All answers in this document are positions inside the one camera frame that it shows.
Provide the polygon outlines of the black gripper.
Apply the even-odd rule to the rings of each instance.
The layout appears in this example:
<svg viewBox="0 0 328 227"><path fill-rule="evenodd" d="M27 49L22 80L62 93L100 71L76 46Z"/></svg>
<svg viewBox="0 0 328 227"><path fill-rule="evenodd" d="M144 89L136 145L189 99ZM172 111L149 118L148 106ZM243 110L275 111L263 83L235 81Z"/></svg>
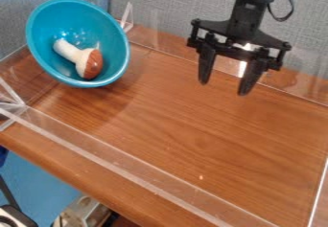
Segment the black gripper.
<svg viewBox="0 0 328 227"><path fill-rule="evenodd" d="M280 69L290 45L259 30L263 13L270 10L268 4L267 0L235 0L226 21L197 18L191 21L192 30L187 46L197 52L200 84L206 84L210 79L216 55L247 62L238 85L239 96L251 92L267 69Z"/></svg>

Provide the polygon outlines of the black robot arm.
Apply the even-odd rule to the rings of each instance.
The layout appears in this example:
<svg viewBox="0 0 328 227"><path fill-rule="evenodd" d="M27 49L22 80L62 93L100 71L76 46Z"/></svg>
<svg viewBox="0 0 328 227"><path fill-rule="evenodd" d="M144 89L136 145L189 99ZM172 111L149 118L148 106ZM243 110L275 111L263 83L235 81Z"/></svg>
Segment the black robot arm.
<svg viewBox="0 0 328 227"><path fill-rule="evenodd" d="M284 53L291 49L287 42L275 39L259 30L263 13L267 11L278 22L293 14L293 0L287 0L291 11L283 17L271 12L274 0L235 0L230 18L226 21L193 19L187 46L197 52L197 81L206 84L216 56L246 61L239 80L238 95L244 96L268 70L279 71Z"/></svg>

